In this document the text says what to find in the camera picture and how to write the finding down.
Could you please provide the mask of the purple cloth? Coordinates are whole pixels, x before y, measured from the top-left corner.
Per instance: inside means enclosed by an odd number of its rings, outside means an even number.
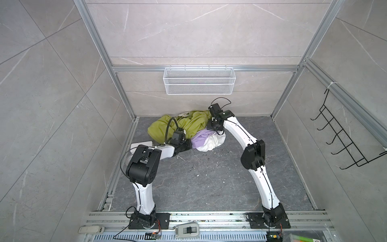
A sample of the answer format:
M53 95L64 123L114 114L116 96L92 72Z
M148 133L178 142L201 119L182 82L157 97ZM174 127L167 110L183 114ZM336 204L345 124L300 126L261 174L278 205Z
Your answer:
M203 130L198 131L191 138L192 148L202 147L205 144L207 138L209 136L211 136L213 133L214 133L213 131L210 131L210 130L207 130L207 129L203 129Z

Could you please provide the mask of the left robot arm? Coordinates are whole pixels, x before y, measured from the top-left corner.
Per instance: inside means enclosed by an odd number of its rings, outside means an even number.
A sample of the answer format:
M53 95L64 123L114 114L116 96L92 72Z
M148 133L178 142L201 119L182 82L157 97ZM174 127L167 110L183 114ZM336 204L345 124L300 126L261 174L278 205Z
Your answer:
M132 156L125 175L129 178L136 191L137 207L133 219L144 228L151 228L156 222L156 205L153 200L152 183L156 177L161 160L171 158L180 152L190 150L192 144L185 137L185 131L178 128L171 138L159 146L152 142L138 143L131 148Z

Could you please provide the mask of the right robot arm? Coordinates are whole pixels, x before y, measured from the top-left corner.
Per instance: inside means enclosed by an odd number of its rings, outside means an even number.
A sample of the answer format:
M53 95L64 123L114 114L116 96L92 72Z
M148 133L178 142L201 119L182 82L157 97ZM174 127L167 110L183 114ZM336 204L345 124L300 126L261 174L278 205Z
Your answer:
M251 135L230 110L223 111L219 104L210 105L209 112L212 119L207 128L216 132L227 130L243 149L240 161L250 172L258 188L264 212L264 225L268 228L289 228L285 209L276 196L266 171L265 142Z

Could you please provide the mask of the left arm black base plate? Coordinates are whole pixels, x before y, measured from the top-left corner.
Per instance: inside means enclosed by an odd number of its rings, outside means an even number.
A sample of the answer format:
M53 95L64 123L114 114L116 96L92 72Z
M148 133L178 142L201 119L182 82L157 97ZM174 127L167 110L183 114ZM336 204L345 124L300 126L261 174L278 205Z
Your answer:
M170 213L152 213L144 215L134 213L131 215L129 229L168 229Z

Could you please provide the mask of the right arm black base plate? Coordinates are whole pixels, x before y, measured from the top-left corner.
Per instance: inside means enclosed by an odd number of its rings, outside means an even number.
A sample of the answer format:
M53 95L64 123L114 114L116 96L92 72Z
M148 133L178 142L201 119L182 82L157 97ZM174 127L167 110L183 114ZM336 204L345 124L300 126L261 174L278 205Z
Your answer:
M245 218L247 222L250 224L251 229L291 228L291 225L286 213L272 217L269 213L249 212L245 214Z

